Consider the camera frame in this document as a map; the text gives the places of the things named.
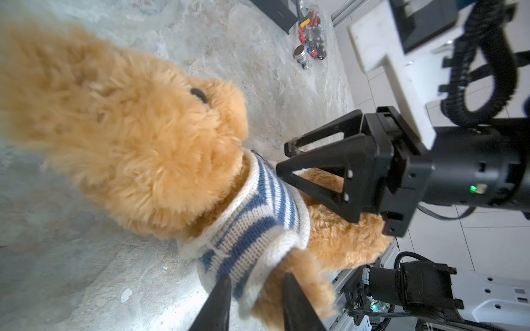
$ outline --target concrete floor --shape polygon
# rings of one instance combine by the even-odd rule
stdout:
[[[354,108],[329,20],[328,58],[303,71],[295,30],[248,0],[25,3],[191,74],[233,80],[248,100],[246,146],[271,160],[284,158],[286,140]],[[0,330],[187,330],[207,298],[194,263],[172,241],[119,228],[42,161],[0,141]],[[261,328],[234,305],[231,330]]]

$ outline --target mounting hole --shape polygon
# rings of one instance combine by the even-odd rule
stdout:
[[[393,211],[383,211],[381,213],[381,216],[383,216],[384,220],[394,220],[394,221],[402,221],[404,216],[403,214],[393,212]]]
[[[479,173],[486,172],[486,162],[479,162]]]

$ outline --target teddy bear eye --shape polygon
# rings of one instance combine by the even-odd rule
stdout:
[[[206,94],[204,94],[203,91],[199,90],[198,88],[192,88],[190,90],[191,94],[196,96],[197,98],[201,99],[203,103],[208,103],[208,98],[206,98]]]

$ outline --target floor tile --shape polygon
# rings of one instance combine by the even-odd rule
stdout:
[[[440,100],[435,100],[435,101],[427,102],[425,104],[425,107],[427,107],[427,109],[429,109],[429,108],[432,108],[434,106],[438,106],[439,104],[440,104]]]
[[[332,15],[336,12],[340,6],[344,4],[345,0],[327,0],[325,2],[319,3],[320,8],[326,10],[329,15]]]
[[[335,29],[335,34],[337,36],[342,62],[344,62],[344,70],[346,71],[346,77],[348,78],[351,97],[354,100],[354,104],[357,105],[371,99],[372,93],[370,91],[370,85],[368,84],[368,78],[359,66],[354,47],[351,43],[350,35],[348,33],[348,25],[350,24],[349,19],[347,19],[346,22],[340,24]]]
[[[504,277],[530,277],[530,227],[464,229],[475,271]]]
[[[479,49],[476,52],[475,60],[473,61],[473,63],[471,63],[470,71],[473,71],[485,64],[486,60],[484,59],[484,55],[482,55],[482,51]],[[493,76],[484,77],[483,79],[479,79],[469,83],[465,92],[466,94],[470,94],[491,85],[493,85]]]
[[[480,107],[484,106],[486,102],[490,99],[491,95],[493,93],[493,86],[487,86],[485,88],[482,88],[478,91],[475,91],[473,93],[467,94],[465,96],[465,103],[467,108],[470,111],[475,111],[479,109]],[[508,118],[508,112],[506,109],[501,111],[496,118]]]
[[[381,73],[370,79],[369,83],[376,107],[394,106],[399,110],[398,103],[394,98],[394,93],[392,92],[386,73]]]
[[[375,113],[376,108],[374,105],[374,100],[369,99],[361,104],[356,105],[355,109],[361,109],[363,114],[368,114],[368,113]]]
[[[505,28],[505,34],[513,52],[530,49],[530,1],[516,1],[517,11],[515,18]],[[518,69],[519,77],[515,95],[508,102],[508,113],[510,117],[526,117],[523,104],[529,97],[530,91],[530,66]]]
[[[374,78],[375,76],[379,76],[380,74],[385,72],[385,68],[383,67],[377,67],[374,70],[368,72],[366,76],[368,77],[368,80]]]
[[[505,34],[513,52],[530,49],[530,1],[516,1],[517,10],[514,20],[506,24]]]
[[[469,208],[466,205],[457,205],[456,211],[458,211],[458,214],[461,215],[466,209]],[[496,211],[507,211],[506,209],[500,209],[500,208],[482,208],[477,207],[473,213],[480,213],[480,212],[496,212]]]
[[[396,237],[397,246],[400,252],[414,252],[414,246],[412,246],[412,240],[410,239],[410,233],[407,230],[405,235],[401,238]],[[413,257],[405,256],[401,259],[401,262],[416,261]]]
[[[427,110],[433,127],[455,127],[450,119],[442,114],[440,105],[436,105]]]
[[[523,106],[530,96],[530,66],[519,68],[517,89],[506,108],[511,118],[526,117]]]
[[[447,207],[432,208],[434,212],[440,213],[442,213],[440,209],[451,211],[451,208]],[[473,263],[458,220],[440,221],[417,210],[409,226],[409,233],[416,253],[437,263],[473,270]]]
[[[530,227],[523,213],[515,210],[473,213],[460,222],[463,228]]]
[[[410,239],[408,230],[403,237],[396,237],[396,239],[400,252],[414,252],[414,247],[412,246],[412,240]]]

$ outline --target wire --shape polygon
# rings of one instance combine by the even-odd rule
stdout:
[[[417,260],[420,260],[420,261],[426,261],[426,262],[432,262],[431,260],[429,260],[428,258],[424,257],[424,256],[421,256],[419,255],[418,253],[414,253],[414,252],[401,252],[399,253],[397,256],[396,256],[396,259],[394,260],[394,269],[397,270],[399,269],[399,263],[401,261],[402,258],[404,258],[405,256],[408,256],[408,257],[413,257]]]
[[[457,219],[463,219],[463,218],[466,218],[466,217],[468,217],[469,215],[471,215],[471,214],[475,211],[475,209],[476,209],[476,207],[468,207],[468,208],[462,213],[462,215],[460,215],[459,217],[446,217],[446,216],[439,215],[439,214],[433,212],[432,210],[425,208],[425,207],[422,206],[422,205],[418,205],[417,208],[418,208],[421,212],[423,212],[423,213],[425,213],[425,214],[427,214],[427,215],[429,215],[429,216],[431,216],[431,217],[434,217],[434,218],[436,218],[436,219],[439,219],[440,221],[454,221],[454,220],[457,220]]]
[[[370,310],[363,310],[363,309],[352,309],[348,311],[348,314],[364,314],[368,316],[376,316],[376,317],[407,317],[412,316],[412,314],[408,311],[402,311],[402,312],[374,312]]]
[[[394,313],[394,309],[396,308],[395,305],[390,305],[390,308],[388,309],[388,313]],[[392,317],[385,317],[385,319],[383,319],[383,321],[381,323],[379,323],[379,325],[373,329],[373,331],[385,331],[386,327],[390,324],[390,320],[392,319]]]
[[[467,320],[467,319],[464,319],[463,323],[447,322],[447,324],[451,325],[451,326],[456,326],[456,327],[462,327],[462,325],[470,325],[470,326],[474,326],[474,327],[477,327],[477,328],[480,328],[480,329],[484,329],[484,330],[488,330],[488,331],[506,331],[504,329],[501,329],[500,327],[496,327],[496,326],[493,326],[493,325],[490,325],[490,324],[485,324],[485,323],[477,323],[477,322],[473,322],[473,321],[470,321],[470,320]]]

